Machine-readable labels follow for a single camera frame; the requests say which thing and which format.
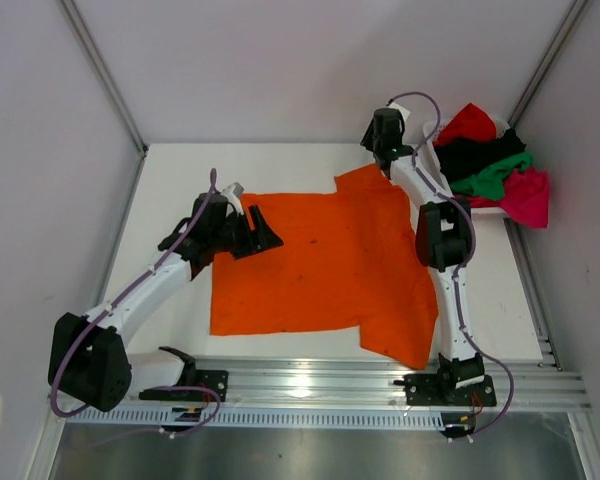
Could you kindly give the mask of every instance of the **black cloth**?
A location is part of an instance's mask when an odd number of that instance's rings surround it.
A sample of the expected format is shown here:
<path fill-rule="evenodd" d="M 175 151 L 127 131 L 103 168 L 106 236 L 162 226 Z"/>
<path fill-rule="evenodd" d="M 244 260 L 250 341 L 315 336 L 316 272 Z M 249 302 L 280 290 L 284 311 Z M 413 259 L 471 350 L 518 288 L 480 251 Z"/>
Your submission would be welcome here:
<path fill-rule="evenodd" d="M 484 168 L 505 158 L 524 152 L 526 145 L 510 128 L 491 142 L 458 138 L 443 147 L 435 147 L 440 171 L 449 183 L 480 173 Z"/>

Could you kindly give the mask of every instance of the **black clamp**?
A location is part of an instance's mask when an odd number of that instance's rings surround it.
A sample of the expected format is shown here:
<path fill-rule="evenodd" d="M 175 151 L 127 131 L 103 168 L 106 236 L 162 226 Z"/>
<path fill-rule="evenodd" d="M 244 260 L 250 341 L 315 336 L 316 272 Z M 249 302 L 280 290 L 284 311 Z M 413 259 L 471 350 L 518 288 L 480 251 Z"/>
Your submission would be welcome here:
<path fill-rule="evenodd" d="M 191 355 L 172 347 L 160 347 L 160 350 L 175 355 L 183 361 L 184 367 L 174 387 L 204 387 L 213 390 L 224 402 L 229 388 L 229 372 L 226 370 L 199 370 L 196 359 Z M 140 400 L 157 400 L 165 402 L 202 402 L 208 394 L 196 391 L 169 391 L 148 389 L 140 392 Z"/>

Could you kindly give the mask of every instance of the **magenta cloth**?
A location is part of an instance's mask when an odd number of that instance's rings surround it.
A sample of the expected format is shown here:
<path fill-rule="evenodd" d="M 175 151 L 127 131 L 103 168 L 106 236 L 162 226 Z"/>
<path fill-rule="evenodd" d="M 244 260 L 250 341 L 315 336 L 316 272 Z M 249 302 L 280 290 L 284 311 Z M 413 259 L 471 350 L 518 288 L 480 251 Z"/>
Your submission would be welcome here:
<path fill-rule="evenodd" d="M 471 208 L 500 207 L 518 223 L 531 228 L 549 225 L 549 175 L 529 167 L 514 170 L 504 181 L 504 198 L 494 202 L 488 198 L 467 197 Z"/>

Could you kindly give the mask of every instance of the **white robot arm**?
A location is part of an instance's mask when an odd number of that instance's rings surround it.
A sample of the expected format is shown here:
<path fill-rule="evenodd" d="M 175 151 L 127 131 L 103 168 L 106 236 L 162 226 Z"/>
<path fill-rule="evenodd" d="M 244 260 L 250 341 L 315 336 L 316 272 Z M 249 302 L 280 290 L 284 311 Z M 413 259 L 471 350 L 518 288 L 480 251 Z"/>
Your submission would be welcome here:
<path fill-rule="evenodd" d="M 495 406 L 493 382 L 485 375 L 469 316 L 466 265 L 475 249 L 471 210 L 466 200 L 453 198 L 420 166 L 417 149 L 402 144 L 403 112 L 392 101 L 376 110 L 361 145 L 419 207 L 416 253 L 429 267 L 435 287 L 441 345 L 435 374 L 409 374 L 394 383 L 404 385 L 409 405 L 471 407 L 477 396 L 484 406 Z"/>
<path fill-rule="evenodd" d="M 106 412 L 128 394 L 166 399 L 172 394 L 156 387 L 197 385 L 199 372 L 187 354 L 161 347 L 148 354 L 127 355 L 126 347 L 153 312 L 208 266 L 216 253 L 230 252 L 239 259 L 283 245 L 257 206 L 249 207 L 249 222 L 239 184 L 217 192 L 214 179 L 215 171 L 212 187 L 195 201 L 192 216 L 178 223 L 158 245 L 150 267 L 113 301 L 80 317 L 66 313 L 56 322 L 48 380 L 51 407 L 58 416 L 77 412 L 59 409 L 58 391 Z M 187 399 L 202 396 L 200 392 L 185 395 Z"/>

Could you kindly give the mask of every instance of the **white work surface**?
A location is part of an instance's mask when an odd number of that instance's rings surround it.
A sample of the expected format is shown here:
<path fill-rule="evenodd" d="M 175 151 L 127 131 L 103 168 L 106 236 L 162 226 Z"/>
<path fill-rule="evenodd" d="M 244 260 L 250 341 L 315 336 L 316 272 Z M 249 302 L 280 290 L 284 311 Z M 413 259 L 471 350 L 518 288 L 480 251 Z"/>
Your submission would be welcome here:
<path fill-rule="evenodd" d="M 255 193 L 335 191 L 333 177 L 371 161 L 355 144 L 154 144 L 149 149 L 109 281 L 111 299 L 141 273 L 193 200 L 234 181 Z M 416 215 L 412 207 L 412 222 Z M 505 361 L 542 358 L 501 219 L 476 219 L 476 254 L 468 267 L 470 318 L 478 344 Z M 357 328 L 316 333 L 209 335 L 211 268 L 170 298 L 139 330 L 129 351 L 169 345 L 193 356 L 385 358 L 360 348 Z M 431 358 L 437 356 L 432 348 Z"/>

